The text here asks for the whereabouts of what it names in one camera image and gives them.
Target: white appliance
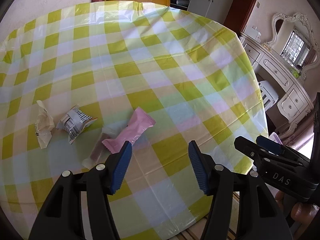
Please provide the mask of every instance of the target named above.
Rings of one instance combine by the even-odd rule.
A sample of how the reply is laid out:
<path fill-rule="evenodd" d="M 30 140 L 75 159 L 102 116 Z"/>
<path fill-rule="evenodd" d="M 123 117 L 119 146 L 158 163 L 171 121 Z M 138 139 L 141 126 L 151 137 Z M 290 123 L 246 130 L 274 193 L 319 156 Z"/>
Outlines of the white appliance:
<path fill-rule="evenodd" d="M 260 92 L 262 95 L 264 111 L 272 107 L 279 99 L 277 92 L 273 89 L 270 83 L 266 80 L 259 82 Z"/>
<path fill-rule="evenodd" d="M 261 43 L 261 33 L 257 30 L 256 26 L 246 26 L 246 28 L 244 29 L 244 33 L 247 34 L 249 37 L 253 38 L 255 41 Z"/>

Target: metal screw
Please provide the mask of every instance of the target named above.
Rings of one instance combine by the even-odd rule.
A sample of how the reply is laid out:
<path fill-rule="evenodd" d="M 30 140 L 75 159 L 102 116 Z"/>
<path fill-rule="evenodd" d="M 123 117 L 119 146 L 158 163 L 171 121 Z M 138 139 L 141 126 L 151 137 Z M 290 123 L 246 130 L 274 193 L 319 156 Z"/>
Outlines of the metal screw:
<path fill-rule="evenodd" d="M 250 175 L 256 178 L 259 174 L 256 171 L 250 171 Z"/>
<path fill-rule="evenodd" d="M 215 168 L 216 171 L 222 171 L 223 170 L 223 166 L 221 164 L 215 165 L 214 168 Z"/>
<path fill-rule="evenodd" d="M 64 172 L 62 173 L 62 177 L 68 177 L 70 174 L 71 174 L 70 171 L 64 171 Z"/>
<path fill-rule="evenodd" d="M 98 165 L 96 166 L 96 169 L 97 169 L 98 171 L 102 171 L 104 168 L 105 168 L 105 165 L 104 165 L 104 164 L 98 164 Z"/>

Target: torn plastic wrapper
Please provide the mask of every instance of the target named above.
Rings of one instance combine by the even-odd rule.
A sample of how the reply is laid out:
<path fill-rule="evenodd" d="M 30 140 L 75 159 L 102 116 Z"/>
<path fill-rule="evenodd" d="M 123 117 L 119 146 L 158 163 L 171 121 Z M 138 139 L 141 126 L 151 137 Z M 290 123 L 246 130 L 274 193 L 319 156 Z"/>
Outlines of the torn plastic wrapper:
<path fill-rule="evenodd" d="M 126 128 L 124 128 L 116 139 L 105 139 L 102 141 L 111 153 L 120 151 L 125 141 L 133 145 L 142 133 L 149 127 L 154 126 L 156 121 L 145 111 L 138 107 L 134 112 Z"/>
<path fill-rule="evenodd" d="M 107 157 L 111 153 L 103 145 L 102 141 L 107 138 L 110 138 L 110 135 L 102 132 L 90 156 L 82 161 L 82 166 L 84 166 L 87 169 L 91 169 L 98 163 L 104 163 L 106 161 Z"/>
<path fill-rule="evenodd" d="M 39 113 L 35 123 L 36 136 L 41 149 L 48 146 L 52 138 L 51 130 L 54 128 L 54 122 L 51 115 L 48 114 L 42 101 L 37 100 L 39 106 Z"/>
<path fill-rule="evenodd" d="M 72 144 L 77 136 L 96 120 L 97 118 L 86 115 L 76 105 L 60 119 L 56 128 L 67 131 L 69 133 L 69 143 Z"/>

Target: window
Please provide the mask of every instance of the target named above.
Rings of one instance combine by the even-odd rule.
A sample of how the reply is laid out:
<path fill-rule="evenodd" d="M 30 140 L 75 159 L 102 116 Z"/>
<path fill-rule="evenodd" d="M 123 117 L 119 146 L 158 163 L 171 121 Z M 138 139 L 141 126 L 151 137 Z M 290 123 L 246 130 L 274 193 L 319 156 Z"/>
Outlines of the window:
<path fill-rule="evenodd" d="M 303 66 L 309 50 L 309 46 L 303 41 L 303 38 L 296 31 L 293 31 L 281 57 L 293 67 L 296 65 Z"/>

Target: dresser drawer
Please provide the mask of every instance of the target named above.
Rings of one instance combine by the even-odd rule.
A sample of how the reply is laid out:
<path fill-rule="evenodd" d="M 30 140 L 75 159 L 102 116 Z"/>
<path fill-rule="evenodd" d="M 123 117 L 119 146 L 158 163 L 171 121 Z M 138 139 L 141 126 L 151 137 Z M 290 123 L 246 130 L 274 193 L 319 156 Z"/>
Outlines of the dresser drawer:
<path fill-rule="evenodd" d="M 246 42 L 244 43 L 244 50 L 248 54 L 248 56 L 253 58 L 253 60 L 257 60 L 260 55 L 260 53 L 257 50 L 255 50 L 252 46 L 250 46 Z"/>
<path fill-rule="evenodd" d="M 287 94 L 298 110 L 302 109 L 307 103 L 304 96 L 295 85 L 293 85 L 293 88 Z"/>
<path fill-rule="evenodd" d="M 250 57 L 249 55 L 248 55 L 248 58 L 249 58 L 249 60 L 250 60 L 251 65 L 253 66 L 254 63 L 255 63 L 255 60 L 254 60 L 252 57 Z"/>
<path fill-rule="evenodd" d="M 282 114 L 289 120 L 289 122 L 291 122 L 296 116 L 298 116 L 298 114 L 300 114 L 298 108 L 288 96 L 285 96 L 278 102 L 278 108 L 280 112 L 282 112 Z"/>
<path fill-rule="evenodd" d="M 293 85 L 293 81 L 284 70 L 269 56 L 263 55 L 259 64 L 279 83 L 285 92 Z"/>

